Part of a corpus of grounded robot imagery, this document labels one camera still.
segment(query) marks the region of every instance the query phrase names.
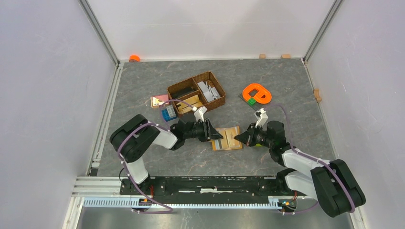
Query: white bracket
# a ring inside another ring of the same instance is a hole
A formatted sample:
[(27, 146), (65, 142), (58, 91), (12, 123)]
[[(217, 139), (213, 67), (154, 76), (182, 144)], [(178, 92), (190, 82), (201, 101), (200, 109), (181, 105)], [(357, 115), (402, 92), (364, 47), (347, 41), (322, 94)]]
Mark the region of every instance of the white bracket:
[(194, 112), (195, 121), (198, 122), (198, 120), (201, 120), (204, 122), (205, 112), (207, 112), (207, 108), (205, 106), (198, 108), (198, 110)]
[(268, 120), (268, 116), (267, 116), (267, 114), (266, 114), (266, 111), (263, 109), (263, 108), (261, 108), (260, 110), (258, 110), (258, 111), (256, 111), (255, 112), (255, 116), (256, 116), (256, 118), (257, 118), (257, 122), (256, 122), (256, 125), (255, 125), (255, 127), (257, 128), (258, 126), (259, 127), (263, 127), (263, 125), (267, 122), (267, 120)]

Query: brown wicker basket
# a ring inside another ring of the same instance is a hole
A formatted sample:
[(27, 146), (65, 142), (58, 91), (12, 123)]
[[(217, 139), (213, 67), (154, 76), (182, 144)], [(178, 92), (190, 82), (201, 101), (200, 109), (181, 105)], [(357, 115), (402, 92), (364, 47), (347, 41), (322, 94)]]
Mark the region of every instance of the brown wicker basket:
[[(201, 81), (204, 81), (204, 82), (206, 81), (211, 87), (215, 87), (216, 90), (218, 91), (220, 98), (215, 99), (211, 102), (207, 102), (207, 100), (205, 99), (204, 95), (202, 94), (200, 88), (197, 85), (197, 83), (199, 83)], [(180, 100), (185, 100), (185, 99), (190, 98), (197, 94), (198, 97), (200, 98), (200, 101), (202, 102), (202, 104), (207, 108), (207, 111), (211, 111), (211, 110), (225, 104), (225, 91), (222, 88), (222, 86), (219, 84), (218, 80), (216, 79), (216, 77), (214, 76), (214, 74), (212, 72), (204, 72), (199, 75), (188, 78), (187, 80), (183, 80), (181, 82), (178, 82), (176, 84), (169, 86), (167, 88), (169, 99), (173, 99), (172, 94), (174, 94), (186, 87), (191, 87), (194, 90), (194, 92), (191, 92), (187, 95), (180, 97), (179, 98)], [(179, 110), (177, 109), (177, 106), (175, 105), (176, 102), (171, 103), (171, 104), (173, 105), (173, 108), (176, 111), (177, 116), (179, 116), (179, 117), (183, 116), (182, 114), (179, 113)]]

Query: orange object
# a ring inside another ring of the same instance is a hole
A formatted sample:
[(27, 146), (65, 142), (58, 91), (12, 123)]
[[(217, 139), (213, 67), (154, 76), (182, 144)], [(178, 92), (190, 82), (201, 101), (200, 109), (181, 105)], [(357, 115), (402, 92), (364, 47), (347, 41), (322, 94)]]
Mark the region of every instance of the orange object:
[[(256, 90), (257, 93), (253, 97), (251, 97), (249, 93), (251, 93), (253, 90)], [(251, 85), (243, 89), (242, 97), (246, 102), (253, 98), (260, 104), (267, 104), (271, 101), (272, 98), (271, 93), (258, 83), (252, 83)]]
[(322, 98), (319, 95), (319, 88), (315, 88), (314, 89), (314, 96), (315, 96), (315, 100), (319, 103), (320, 101), (322, 101)]
[(140, 58), (136, 55), (132, 55), (129, 57), (129, 62), (139, 62)]
[(282, 59), (291, 59), (291, 55), (290, 54), (283, 54), (281, 55)]

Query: blue block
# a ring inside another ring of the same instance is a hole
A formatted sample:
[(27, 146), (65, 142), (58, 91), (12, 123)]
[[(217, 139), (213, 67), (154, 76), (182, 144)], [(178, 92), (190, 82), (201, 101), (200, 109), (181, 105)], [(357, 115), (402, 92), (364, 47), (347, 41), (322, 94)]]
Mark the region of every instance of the blue block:
[(166, 122), (177, 118), (176, 113), (174, 112), (174, 109), (171, 105), (162, 110), (162, 115)]

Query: gray marble floor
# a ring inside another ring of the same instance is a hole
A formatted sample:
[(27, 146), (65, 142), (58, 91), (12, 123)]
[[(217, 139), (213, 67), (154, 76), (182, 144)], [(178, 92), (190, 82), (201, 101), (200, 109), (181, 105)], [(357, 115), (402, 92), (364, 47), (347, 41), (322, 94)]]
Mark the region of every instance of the gray marble floor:
[[(205, 71), (212, 71), (226, 92), (226, 104), (205, 115), (214, 127), (239, 125), (241, 131), (245, 131), (255, 122), (254, 110), (238, 95), (249, 84), (260, 83), (272, 93), (272, 102), (287, 108), (294, 144), (316, 157), (334, 158), (311, 84), (299, 59), (126, 63), (108, 138), (137, 114), (162, 124), (159, 109), (150, 107), (150, 97), (166, 94), (168, 86)], [(279, 108), (271, 108), (267, 114), (270, 120), (285, 122)], [(196, 139), (187, 140), (177, 151), (152, 146), (145, 153), (144, 161), (151, 176), (274, 175), (284, 169), (272, 161), (264, 147), (213, 151), (211, 143)], [(117, 176), (121, 168), (117, 153), (107, 141), (98, 176)]]

